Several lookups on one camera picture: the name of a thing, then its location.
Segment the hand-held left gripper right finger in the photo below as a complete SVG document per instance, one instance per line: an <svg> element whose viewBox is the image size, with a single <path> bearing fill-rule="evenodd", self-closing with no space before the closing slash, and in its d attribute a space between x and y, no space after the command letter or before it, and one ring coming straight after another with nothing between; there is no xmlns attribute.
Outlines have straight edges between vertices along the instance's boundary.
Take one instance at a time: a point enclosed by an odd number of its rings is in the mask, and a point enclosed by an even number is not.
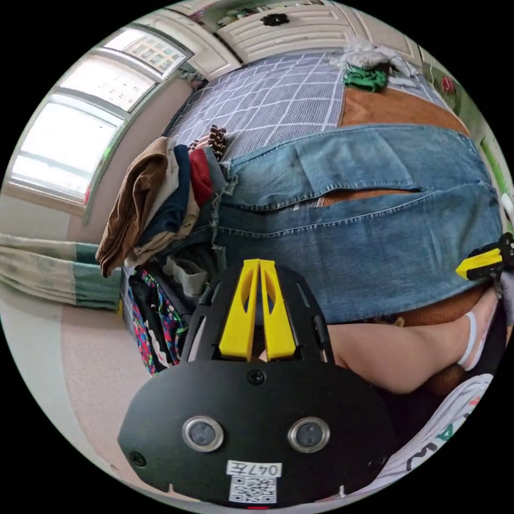
<svg viewBox="0 0 514 514"><path fill-rule="evenodd" d="M297 346L286 308L286 296L275 262L271 260L261 260L261 297L267 359L294 357Z"/></svg>

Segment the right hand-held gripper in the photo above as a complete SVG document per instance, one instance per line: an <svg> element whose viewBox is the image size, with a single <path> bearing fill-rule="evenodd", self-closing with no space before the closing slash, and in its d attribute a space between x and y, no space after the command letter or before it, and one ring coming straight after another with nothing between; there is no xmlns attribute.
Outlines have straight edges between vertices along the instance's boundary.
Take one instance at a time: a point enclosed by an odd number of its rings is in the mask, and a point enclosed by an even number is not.
<svg viewBox="0 0 514 514"><path fill-rule="evenodd" d="M456 268L463 279L477 281L486 276L513 272L513 234L502 234L496 243L473 250Z"/></svg>

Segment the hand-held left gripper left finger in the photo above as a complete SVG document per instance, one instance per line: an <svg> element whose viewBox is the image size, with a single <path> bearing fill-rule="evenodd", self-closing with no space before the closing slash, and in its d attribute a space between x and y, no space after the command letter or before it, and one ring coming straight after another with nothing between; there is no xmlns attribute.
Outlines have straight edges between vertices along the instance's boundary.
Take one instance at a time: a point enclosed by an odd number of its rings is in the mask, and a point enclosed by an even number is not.
<svg viewBox="0 0 514 514"><path fill-rule="evenodd" d="M259 260L243 262L218 346L223 358L251 358L259 274Z"/></svg>

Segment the person's right hand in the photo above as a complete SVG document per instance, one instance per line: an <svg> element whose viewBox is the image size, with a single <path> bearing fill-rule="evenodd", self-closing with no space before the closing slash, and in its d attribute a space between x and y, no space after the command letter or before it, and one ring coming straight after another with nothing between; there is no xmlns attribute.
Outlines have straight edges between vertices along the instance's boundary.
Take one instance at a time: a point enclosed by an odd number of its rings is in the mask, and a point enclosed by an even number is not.
<svg viewBox="0 0 514 514"><path fill-rule="evenodd" d="M482 311L478 312L477 307L475 320L477 325L477 336L479 336L479 338L477 339L478 346L473 360L475 365L480 360L485 349L487 338L495 320L496 311L505 296L504 290L505 287L500 278L494 279L491 289L480 300L480 305L483 304L483 307L487 307L487 309L482 313Z"/></svg>

